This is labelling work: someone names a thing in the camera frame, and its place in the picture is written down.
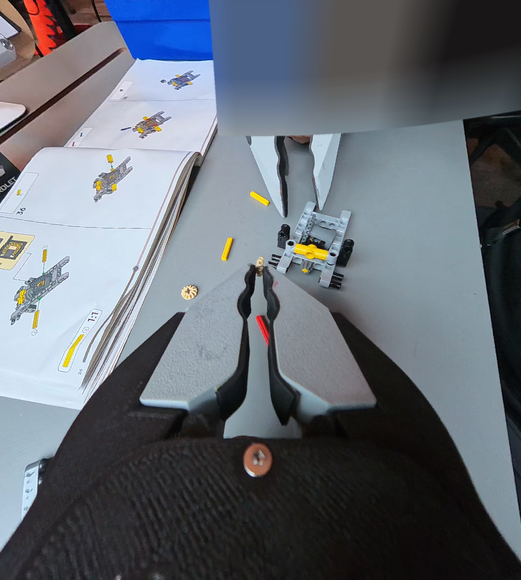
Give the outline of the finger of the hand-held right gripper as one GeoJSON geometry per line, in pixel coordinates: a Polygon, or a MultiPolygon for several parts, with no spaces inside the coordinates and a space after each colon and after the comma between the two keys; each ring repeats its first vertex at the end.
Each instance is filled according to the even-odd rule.
{"type": "Polygon", "coordinates": [[[285,136],[247,136],[265,186],[279,214],[288,215],[288,157],[285,136]]]}
{"type": "Polygon", "coordinates": [[[319,210],[326,203],[335,170],[341,134],[314,134],[310,139],[313,156],[313,187],[319,210]]]}

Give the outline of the blue plastic bin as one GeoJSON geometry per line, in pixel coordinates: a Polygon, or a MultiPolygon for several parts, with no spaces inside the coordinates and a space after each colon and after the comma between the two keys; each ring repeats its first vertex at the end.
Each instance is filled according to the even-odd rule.
{"type": "Polygon", "coordinates": [[[208,1],[105,1],[135,59],[212,60],[208,1]]]}

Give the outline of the white lego instruction booklet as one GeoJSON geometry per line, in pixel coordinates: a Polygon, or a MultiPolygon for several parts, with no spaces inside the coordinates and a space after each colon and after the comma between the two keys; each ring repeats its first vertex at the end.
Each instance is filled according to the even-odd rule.
{"type": "Polygon", "coordinates": [[[213,60],[136,60],[0,205],[0,396],[80,410],[117,365],[217,129],[213,60]]]}

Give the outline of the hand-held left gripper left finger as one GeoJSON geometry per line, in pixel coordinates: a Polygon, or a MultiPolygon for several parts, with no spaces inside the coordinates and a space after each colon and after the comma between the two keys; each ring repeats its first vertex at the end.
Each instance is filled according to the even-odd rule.
{"type": "Polygon", "coordinates": [[[188,308],[140,396],[149,407],[228,419],[247,392],[256,267],[246,265],[188,308]]]}

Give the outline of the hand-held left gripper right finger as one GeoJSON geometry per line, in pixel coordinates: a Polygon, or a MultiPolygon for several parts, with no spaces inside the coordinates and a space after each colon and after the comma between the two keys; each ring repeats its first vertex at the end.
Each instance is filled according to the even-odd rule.
{"type": "Polygon", "coordinates": [[[269,382],[281,424],[373,408],[377,399],[329,308],[285,275],[265,268],[269,382]]]}

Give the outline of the grey lego frame assembly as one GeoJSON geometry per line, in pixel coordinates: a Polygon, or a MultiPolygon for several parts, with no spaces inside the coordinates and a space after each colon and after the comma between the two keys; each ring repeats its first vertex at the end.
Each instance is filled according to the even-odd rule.
{"type": "Polygon", "coordinates": [[[269,265],[281,274],[291,265],[298,265],[305,274],[318,271],[320,286],[340,289],[344,274],[337,267],[347,266],[354,247],[354,241],[346,237],[350,217],[350,211],[342,211],[340,217],[320,214],[315,203],[308,202],[294,229],[281,226],[277,245],[282,253],[273,253],[269,265]]]}

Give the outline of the light grey lego beam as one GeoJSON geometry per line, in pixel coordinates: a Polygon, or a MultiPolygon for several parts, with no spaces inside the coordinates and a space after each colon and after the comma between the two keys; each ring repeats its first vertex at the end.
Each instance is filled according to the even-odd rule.
{"type": "Polygon", "coordinates": [[[24,471],[23,496],[21,501],[21,519],[29,511],[38,489],[42,483],[50,458],[42,458],[26,466],[24,471]]]}

